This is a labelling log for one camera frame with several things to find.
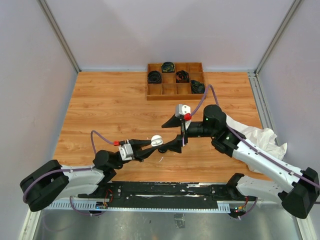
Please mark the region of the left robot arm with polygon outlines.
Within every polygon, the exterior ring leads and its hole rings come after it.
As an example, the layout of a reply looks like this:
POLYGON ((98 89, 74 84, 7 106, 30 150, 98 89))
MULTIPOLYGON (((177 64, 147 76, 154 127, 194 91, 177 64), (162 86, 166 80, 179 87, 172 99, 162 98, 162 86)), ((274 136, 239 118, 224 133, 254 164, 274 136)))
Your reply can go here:
POLYGON ((20 182, 22 200, 32 212, 45 209, 56 200, 80 195, 101 198, 116 171, 131 161, 143 162, 155 151, 164 153, 167 145, 159 135, 150 140, 129 139, 112 142, 116 152, 95 150, 88 166, 68 166, 53 159, 20 182))

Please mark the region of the white charging case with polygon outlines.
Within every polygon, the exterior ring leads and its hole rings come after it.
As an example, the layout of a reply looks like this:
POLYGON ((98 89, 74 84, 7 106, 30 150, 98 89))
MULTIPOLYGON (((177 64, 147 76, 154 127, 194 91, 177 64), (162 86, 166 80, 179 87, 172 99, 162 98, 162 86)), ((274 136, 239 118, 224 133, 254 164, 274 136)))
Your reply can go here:
POLYGON ((152 147, 158 147, 164 143, 163 138, 160 135, 154 135, 150 141, 152 147))

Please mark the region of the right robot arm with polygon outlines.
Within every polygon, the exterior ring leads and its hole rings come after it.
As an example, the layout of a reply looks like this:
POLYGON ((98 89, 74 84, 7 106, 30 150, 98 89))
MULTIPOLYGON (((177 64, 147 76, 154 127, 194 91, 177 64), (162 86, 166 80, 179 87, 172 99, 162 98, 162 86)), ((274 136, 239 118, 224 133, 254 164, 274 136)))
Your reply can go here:
POLYGON ((253 144, 242 133, 227 124, 227 115, 216 105, 207 105, 202 121, 192 121, 191 108, 179 104, 162 128, 180 128, 181 147, 189 138, 211 138, 218 152, 239 160, 264 174, 270 181, 236 173, 227 183, 226 193, 232 200, 242 196, 256 197, 280 204, 299 219, 306 219, 320 196, 318 173, 283 162, 253 144))

